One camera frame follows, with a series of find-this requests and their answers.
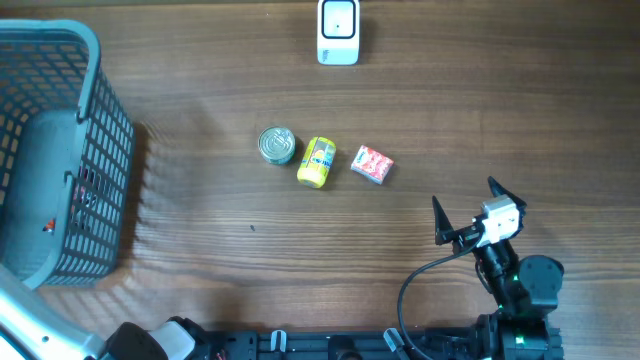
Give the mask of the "red tissue pack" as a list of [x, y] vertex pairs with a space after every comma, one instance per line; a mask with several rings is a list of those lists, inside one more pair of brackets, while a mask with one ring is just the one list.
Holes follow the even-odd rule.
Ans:
[[361, 145], [351, 163], [351, 170], [381, 185], [394, 165], [394, 161], [378, 151]]

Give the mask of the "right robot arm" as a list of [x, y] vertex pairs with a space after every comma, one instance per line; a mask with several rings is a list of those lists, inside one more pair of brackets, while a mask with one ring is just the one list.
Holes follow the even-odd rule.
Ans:
[[436, 359], [562, 360], [560, 330], [548, 315], [557, 309], [564, 267], [550, 257], [519, 257], [510, 240], [523, 229], [527, 204], [494, 178], [493, 197], [472, 224], [454, 229], [441, 204], [432, 199], [435, 243], [450, 243], [453, 253], [468, 250], [476, 275], [498, 309], [469, 327], [427, 329], [422, 344]]

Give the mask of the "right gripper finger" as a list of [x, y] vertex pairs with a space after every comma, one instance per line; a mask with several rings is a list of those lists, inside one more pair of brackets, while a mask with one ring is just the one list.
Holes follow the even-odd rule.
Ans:
[[502, 195], [508, 196], [516, 205], [519, 210], [525, 210], [527, 207], [527, 203], [522, 200], [520, 197], [514, 195], [512, 192], [503, 187], [494, 177], [488, 177], [488, 185], [489, 189], [494, 197], [499, 197]]
[[435, 244], [444, 245], [450, 243], [455, 237], [455, 230], [436, 196], [432, 197], [432, 206], [434, 211]]

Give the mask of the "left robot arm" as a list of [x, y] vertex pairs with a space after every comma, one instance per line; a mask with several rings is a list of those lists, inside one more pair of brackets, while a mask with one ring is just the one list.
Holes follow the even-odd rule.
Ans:
[[1, 334], [28, 359], [186, 359], [196, 340], [178, 322], [153, 331], [125, 322], [106, 340], [53, 311], [1, 269]]

